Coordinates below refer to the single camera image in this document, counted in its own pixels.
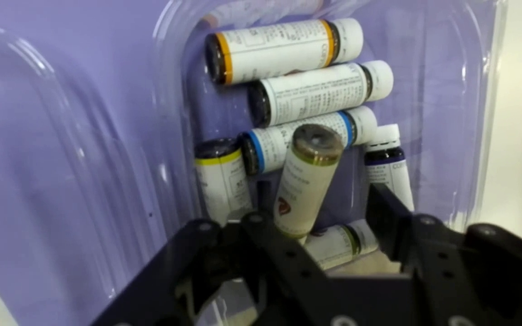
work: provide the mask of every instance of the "transparent plastic container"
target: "transparent plastic container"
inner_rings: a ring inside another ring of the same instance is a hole
[[[165,243],[143,157],[77,65],[0,29],[0,299],[15,322],[88,324]]]
[[[156,106],[178,194],[165,218],[167,231],[205,216],[194,145],[252,128],[246,85],[217,86],[207,74],[206,35],[343,17],[356,18],[364,30],[364,49],[354,61],[385,60],[393,68],[391,95],[367,105],[379,125],[400,126],[416,211],[464,225],[475,205],[483,132],[491,124],[487,86],[497,78],[495,25],[505,8],[504,0],[170,0],[154,30]],[[365,176],[363,149],[346,151],[315,227],[364,217]],[[279,177],[280,171],[251,180],[253,197],[257,181],[269,180],[275,192]],[[247,301],[234,297],[238,289],[221,293],[203,322],[227,324],[220,310],[244,311]],[[231,300],[236,306],[227,308]]]

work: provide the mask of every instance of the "vial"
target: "vial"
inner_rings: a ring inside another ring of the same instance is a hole
[[[400,148],[397,124],[380,126],[366,145],[365,165],[369,183],[384,183],[410,211],[414,211],[406,155]]]
[[[293,133],[299,126],[306,124],[333,129],[341,137],[346,148],[371,141],[377,129],[376,116],[369,107],[362,106],[266,129],[250,130],[240,136],[247,175],[259,175],[281,169]]]
[[[378,247],[376,237],[365,220],[311,232],[304,246],[323,270],[351,262]]]
[[[209,34],[205,61],[214,83],[232,85],[348,62],[363,45],[355,19],[306,20]]]
[[[248,87],[248,101],[253,126],[266,128],[381,100],[393,87],[386,62],[349,62],[256,81]]]
[[[313,124],[295,130],[273,205],[275,225],[284,235],[305,243],[343,150],[331,128]]]
[[[247,175],[236,139],[215,139],[197,145],[195,165],[207,214],[213,221],[225,226],[251,212]]]

